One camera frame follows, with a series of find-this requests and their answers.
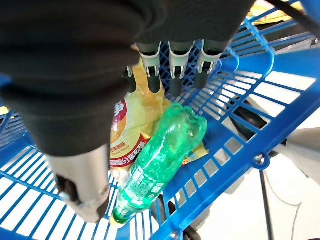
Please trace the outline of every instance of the blue plastic basket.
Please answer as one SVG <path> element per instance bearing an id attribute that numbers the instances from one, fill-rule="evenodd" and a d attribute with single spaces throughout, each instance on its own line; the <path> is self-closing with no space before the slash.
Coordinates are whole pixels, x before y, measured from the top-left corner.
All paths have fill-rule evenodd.
<path id="1" fill-rule="evenodd" d="M 320 22 L 317 12 L 320 1 L 302 3 L 306 12 Z M 193 88 L 201 43 L 197 42 L 192 49 L 185 72 L 184 92 L 171 100 L 189 105 L 197 114 L 206 117 L 208 130 L 204 144 L 210 153 L 182 167 L 164 190 L 165 215 L 161 219 L 165 221 L 158 223 L 151 211 L 146 210 L 121 229 L 110 226 L 109 216 L 118 192 L 118 184 L 110 175 L 112 189 L 105 217 L 97 224 L 85 223 L 60 200 L 45 157 L 33 146 L 19 114 L 9 111 L 0 115 L 0 238 L 182 239 L 182 231 L 250 168 L 266 168 L 270 162 L 268 153 L 320 106 L 320 48 L 282 54 L 275 51 L 276 47 L 313 39 L 313 35 L 306 32 L 268 42 L 266 35 L 296 23 L 293 20 L 282 22 L 261 31 L 253 24 L 275 11 L 272 9 L 244 21 L 202 90 Z M 163 86 L 170 98 L 166 43 L 161 46 L 160 62 Z M 275 72 L 280 72 L 281 77 L 270 78 Z M 296 81 L 304 81 L 305 87 L 296 87 Z M 275 94 L 270 94 L 269 88 L 275 89 Z M 284 91 L 289 92 L 286 96 L 290 97 L 284 99 Z M 245 104 L 248 98 L 259 99 L 278 111 L 270 114 L 256 109 Z M 251 125 L 234 114 L 238 107 L 260 115 L 267 125 L 262 129 Z M 244 140 L 226 124 L 230 119 L 255 133 L 254 136 L 249 141 Z M 231 149 L 231 143 L 236 143 L 238 149 Z M 221 153 L 228 156 L 223 162 L 217 157 Z M 257 154 L 264 156 L 261 165 L 254 162 Z M 179 196 L 184 196 L 185 201 L 178 201 Z M 177 208 L 173 214 L 169 212 L 169 201 Z M 155 204 L 159 216 L 158 200 Z"/>

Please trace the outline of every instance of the white floor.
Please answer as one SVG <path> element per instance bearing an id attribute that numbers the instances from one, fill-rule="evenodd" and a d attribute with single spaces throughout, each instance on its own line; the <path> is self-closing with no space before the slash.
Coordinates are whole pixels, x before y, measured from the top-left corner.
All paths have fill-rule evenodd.
<path id="1" fill-rule="evenodd" d="M 320 127 L 320 109 L 301 128 Z M 266 183 L 275 240 L 320 239 L 320 186 L 283 155 L 271 159 Z M 267 240 L 260 175 L 252 170 L 232 195 L 222 194 L 199 229 L 202 240 Z"/>

